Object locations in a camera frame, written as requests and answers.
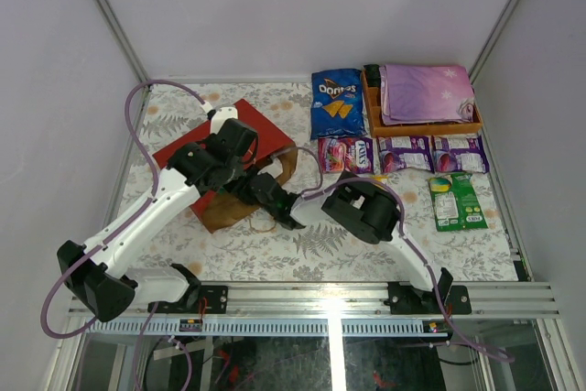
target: wooden tray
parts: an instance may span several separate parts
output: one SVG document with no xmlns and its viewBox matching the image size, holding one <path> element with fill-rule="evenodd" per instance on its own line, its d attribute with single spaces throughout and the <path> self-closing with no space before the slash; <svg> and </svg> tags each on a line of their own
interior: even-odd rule
<svg viewBox="0 0 586 391">
<path fill-rule="evenodd" d="M 483 128 L 483 119 L 474 106 L 472 122 L 470 123 L 425 123 L 425 124 L 401 124 L 384 125 L 381 117 L 381 90 L 378 87 L 369 87 L 366 75 L 362 73 L 364 91 L 364 105 L 370 124 L 372 137 L 392 136 L 431 136 L 431 135 L 456 135 L 478 133 Z"/>
</svg>

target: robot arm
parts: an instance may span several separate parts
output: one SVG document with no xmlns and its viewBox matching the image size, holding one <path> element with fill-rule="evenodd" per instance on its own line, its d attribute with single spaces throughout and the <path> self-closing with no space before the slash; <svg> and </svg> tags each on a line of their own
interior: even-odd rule
<svg viewBox="0 0 586 391">
<path fill-rule="evenodd" d="M 260 204 L 289 230 L 331 218 L 356 238 L 368 244 L 384 245 L 416 290 L 433 291 L 429 267 L 440 280 L 440 294 L 445 299 L 451 285 L 450 273 L 429 257 L 407 229 L 401 231 L 397 201 L 373 183 L 352 182 L 355 178 L 344 171 L 339 179 L 340 186 L 317 197 L 304 198 L 283 190 L 272 176 L 250 170 L 248 176 L 228 184 L 226 189 L 241 201 Z"/>
<path fill-rule="evenodd" d="M 332 218 L 358 239 L 384 244 L 407 271 L 415 290 L 433 291 L 430 269 L 445 299 L 450 274 L 433 263 L 401 227 L 397 201 L 391 194 L 371 182 L 348 182 L 356 177 L 344 172 L 339 186 L 305 197 L 283 190 L 273 176 L 256 166 L 244 172 L 243 157 L 258 138 L 256 131 L 236 116 L 235 109 L 219 110 L 212 118 L 212 133 L 200 143 L 178 149 L 160 171 L 154 194 L 143 194 L 122 216 L 83 245 L 68 241 L 59 249 L 61 273 L 94 251 L 91 258 L 72 271 L 65 284 L 97 319 L 109 321 L 133 304 L 156 301 L 172 304 L 175 310 L 192 310 L 201 283 L 186 267 L 129 267 L 173 217 L 206 191 L 221 187 L 245 203 L 260 205 L 288 229 Z"/>
<path fill-rule="evenodd" d="M 195 303 L 200 283 L 187 268 L 129 267 L 179 212 L 208 190 L 243 176 L 243 157 L 258 139 L 256 131 L 236 116 L 235 109 L 220 109 L 212 118 L 212 133 L 200 143 L 178 149 L 160 171 L 155 194 L 143 194 L 83 245 L 68 241 L 61 246 L 57 253 L 61 273 L 100 246 L 65 283 L 99 320 L 112 320 L 133 303 L 166 301 L 186 307 Z"/>
</svg>

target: floral tablecloth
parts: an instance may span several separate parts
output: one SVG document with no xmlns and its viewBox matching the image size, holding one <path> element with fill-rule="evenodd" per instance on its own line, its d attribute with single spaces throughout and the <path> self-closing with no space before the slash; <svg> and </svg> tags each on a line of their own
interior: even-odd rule
<svg viewBox="0 0 586 391">
<path fill-rule="evenodd" d="M 311 87 L 308 83 L 203 84 L 191 86 L 214 105 L 245 98 L 299 146 L 316 149 L 309 141 Z M 204 121 L 201 108 L 183 91 L 157 86 L 151 93 L 140 138 L 153 154 Z M 120 211 L 145 190 L 151 176 L 135 149 L 131 156 Z M 438 233 L 433 221 L 425 171 L 403 170 L 388 183 L 406 205 L 407 227 L 413 236 L 457 280 L 516 280 L 505 231 L 489 179 L 474 175 L 472 183 L 489 229 Z M 301 190 L 315 185 L 317 167 L 299 152 L 297 171 L 285 186 Z M 334 182 L 336 175 L 326 175 Z M 265 281 L 394 281 L 406 279 L 383 245 L 365 244 L 334 221 L 296 231 L 275 225 L 258 210 L 235 226 L 208 233 L 186 209 L 146 246 L 136 267 L 187 266 L 202 280 Z"/>
</svg>

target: pink cloth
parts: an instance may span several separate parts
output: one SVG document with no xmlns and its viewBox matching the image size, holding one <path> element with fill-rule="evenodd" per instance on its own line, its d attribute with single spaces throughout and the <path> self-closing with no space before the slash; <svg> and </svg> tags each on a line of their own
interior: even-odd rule
<svg viewBox="0 0 586 391">
<path fill-rule="evenodd" d="M 387 64 L 380 73 L 385 125 L 472 120 L 474 91 L 462 66 Z"/>
</svg>

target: doritos bag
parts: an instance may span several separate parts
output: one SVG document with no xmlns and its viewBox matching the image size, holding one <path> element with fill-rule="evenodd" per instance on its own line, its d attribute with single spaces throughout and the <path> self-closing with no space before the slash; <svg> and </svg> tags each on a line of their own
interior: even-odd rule
<svg viewBox="0 0 586 391">
<path fill-rule="evenodd" d="M 311 139 L 363 136 L 363 86 L 357 69 L 336 69 L 311 75 Z"/>
</svg>

